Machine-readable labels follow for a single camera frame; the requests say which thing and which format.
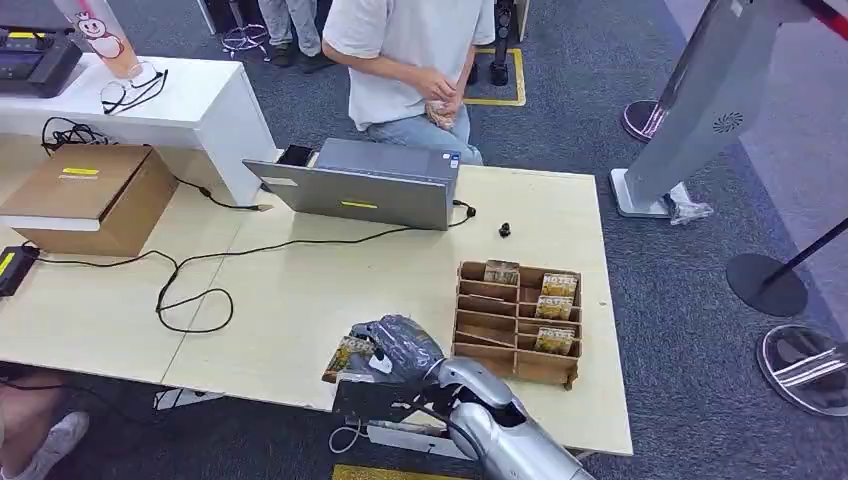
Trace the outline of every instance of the wooden organizer box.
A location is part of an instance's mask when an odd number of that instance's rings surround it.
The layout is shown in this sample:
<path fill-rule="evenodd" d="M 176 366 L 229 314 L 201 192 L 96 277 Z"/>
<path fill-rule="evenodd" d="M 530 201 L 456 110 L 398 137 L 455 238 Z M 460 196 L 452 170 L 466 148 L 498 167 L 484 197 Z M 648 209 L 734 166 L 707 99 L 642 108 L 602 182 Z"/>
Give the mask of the wooden organizer box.
<path fill-rule="evenodd" d="M 520 266 L 517 285 L 483 281 L 486 264 L 459 266 L 453 354 L 471 357 L 504 378 L 561 384 L 571 389 L 582 353 L 582 279 L 577 272 Z M 568 320 L 534 318 L 546 273 L 577 277 L 577 290 Z M 574 327 L 568 355 L 533 350 L 539 327 Z"/>

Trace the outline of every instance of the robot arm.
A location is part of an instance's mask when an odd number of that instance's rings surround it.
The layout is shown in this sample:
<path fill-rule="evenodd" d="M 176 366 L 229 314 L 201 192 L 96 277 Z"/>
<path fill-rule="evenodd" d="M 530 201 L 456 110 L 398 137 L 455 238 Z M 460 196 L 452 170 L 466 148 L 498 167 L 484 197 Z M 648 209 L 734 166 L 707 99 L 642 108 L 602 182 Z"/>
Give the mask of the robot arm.
<path fill-rule="evenodd" d="M 449 418 L 451 439 L 471 459 L 483 456 L 497 480 L 594 480 L 527 413 L 506 383 L 470 358 L 442 361 L 430 376 L 433 410 Z M 477 449 L 461 433 L 476 443 Z"/>

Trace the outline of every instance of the person's hand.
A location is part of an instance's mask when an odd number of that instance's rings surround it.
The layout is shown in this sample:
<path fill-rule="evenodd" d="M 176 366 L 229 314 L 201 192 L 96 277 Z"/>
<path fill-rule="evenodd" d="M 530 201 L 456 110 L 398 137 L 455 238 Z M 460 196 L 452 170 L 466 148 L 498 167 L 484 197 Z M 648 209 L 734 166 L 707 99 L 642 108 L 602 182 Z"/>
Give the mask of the person's hand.
<path fill-rule="evenodd" d="M 453 98 L 445 102 L 445 105 L 439 109 L 439 115 L 448 117 L 448 118 L 456 118 L 457 112 L 459 112 L 459 107 L 462 106 L 462 95 L 454 95 Z"/>
<path fill-rule="evenodd" d="M 427 100 L 450 102 L 456 97 L 456 86 L 434 68 L 419 68 L 413 87 Z"/>

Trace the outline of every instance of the laptop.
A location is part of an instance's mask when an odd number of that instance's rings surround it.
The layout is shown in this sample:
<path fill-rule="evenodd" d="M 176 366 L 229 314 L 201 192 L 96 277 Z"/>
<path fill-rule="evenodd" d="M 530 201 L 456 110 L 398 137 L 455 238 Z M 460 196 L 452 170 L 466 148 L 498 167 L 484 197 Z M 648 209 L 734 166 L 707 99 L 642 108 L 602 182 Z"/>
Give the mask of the laptop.
<path fill-rule="evenodd" d="M 292 210 L 447 230 L 460 153 L 330 138 L 307 165 L 244 160 Z"/>

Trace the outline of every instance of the cardboard box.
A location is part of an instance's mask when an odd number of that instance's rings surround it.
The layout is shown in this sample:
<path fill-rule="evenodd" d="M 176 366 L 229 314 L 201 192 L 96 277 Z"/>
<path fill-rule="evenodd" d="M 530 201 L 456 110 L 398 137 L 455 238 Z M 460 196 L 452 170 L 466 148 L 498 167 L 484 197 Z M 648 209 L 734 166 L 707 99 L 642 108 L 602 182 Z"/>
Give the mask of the cardboard box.
<path fill-rule="evenodd" d="M 462 262 L 459 266 L 453 354 L 472 357 L 503 378 L 559 384 L 570 390 L 583 355 L 580 274 L 520 265 L 516 284 L 504 285 L 486 282 L 485 268 L 483 262 Z M 566 318 L 535 318 L 546 273 L 569 274 L 577 279 Z M 568 353 L 536 351 L 540 328 L 572 330 L 574 339 Z"/>
<path fill-rule="evenodd" d="M 0 206 L 0 220 L 51 253 L 133 257 L 177 181 L 139 145 L 65 145 Z"/>

